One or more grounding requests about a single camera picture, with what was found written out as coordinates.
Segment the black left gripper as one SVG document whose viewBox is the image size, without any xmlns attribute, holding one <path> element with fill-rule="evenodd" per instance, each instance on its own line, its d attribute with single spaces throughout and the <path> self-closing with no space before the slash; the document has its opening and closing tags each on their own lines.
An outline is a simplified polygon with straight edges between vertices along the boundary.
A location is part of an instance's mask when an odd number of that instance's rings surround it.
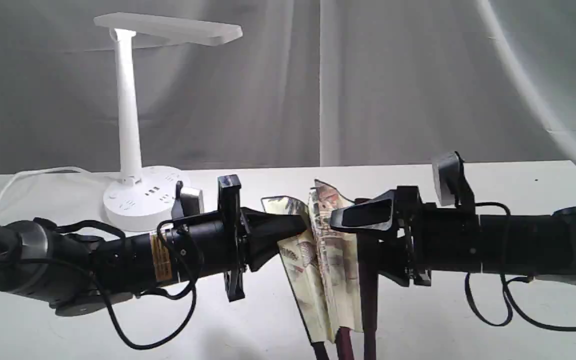
<svg viewBox="0 0 576 360">
<path fill-rule="evenodd" d="M 217 210 L 171 218 L 157 226 L 154 244 L 163 246 L 171 257 L 176 274 L 173 283 L 187 280 L 188 284 L 175 295 L 164 289 L 152 289 L 153 296 L 179 300 L 191 292 L 199 278 L 223 274 L 227 299 L 231 302 L 244 299 L 242 216 L 246 228 L 246 264 L 251 272 L 259 271 L 278 255 L 279 241 L 306 231 L 306 222 L 300 215 L 241 208 L 242 185 L 236 174 L 218 177 L 217 185 Z"/>
</svg>

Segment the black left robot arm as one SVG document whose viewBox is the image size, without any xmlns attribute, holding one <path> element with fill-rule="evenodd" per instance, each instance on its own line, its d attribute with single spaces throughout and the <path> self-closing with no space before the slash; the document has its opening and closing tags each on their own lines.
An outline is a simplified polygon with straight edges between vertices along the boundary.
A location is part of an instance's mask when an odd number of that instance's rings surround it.
<svg viewBox="0 0 576 360">
<path fill-rule="evenodd" d="M 237 175 L 218 177 L 217 209 L 204 212 L 202 192 L 178 181 L 172 208 L 144 234 L 93 219 L 59 226 L 48 219 L 0 225 L 0 292 L 44 303 L 61 317 L 96 312 L 134 297 L 179 300 L 203 277 L 222 274 L 226 297 L 245 297 L 243 274 L 302 234 L 299 215 L 240 205 Z"/>
</svg>

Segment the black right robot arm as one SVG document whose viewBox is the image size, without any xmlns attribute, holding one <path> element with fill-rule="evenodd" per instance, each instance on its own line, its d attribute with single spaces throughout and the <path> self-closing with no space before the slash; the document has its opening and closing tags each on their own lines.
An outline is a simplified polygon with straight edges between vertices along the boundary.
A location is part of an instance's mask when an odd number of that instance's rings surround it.
<svg viewBox="0 0 576 360">
<path fill-rule="evenodd" d="M 433 271 L 522 275 L 576 285 L 576 206 L 551 215 L 477 214 L 470 189 L 442 190 L 448 207 L 415 186 L 336 209 L 330 227 L 378 239 L 382 275 L 429 287 Z"/>
</svg>

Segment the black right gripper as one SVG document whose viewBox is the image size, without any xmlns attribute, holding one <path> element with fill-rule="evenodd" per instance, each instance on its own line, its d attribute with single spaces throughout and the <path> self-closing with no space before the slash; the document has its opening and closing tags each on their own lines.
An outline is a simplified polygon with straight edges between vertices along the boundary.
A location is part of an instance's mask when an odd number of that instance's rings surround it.
<svg viewBox="0 0 576 360">
<path fill-rule="evenodd" d="M 395 231 L 379 243 L 378 274 L 402 286 L 429 287 L 433 271 L 480 272 L 480 219 L 474 203 L 437 207 L 423 202 L 416 186 L 335 209 L 336 231 Z"/>
</svg>

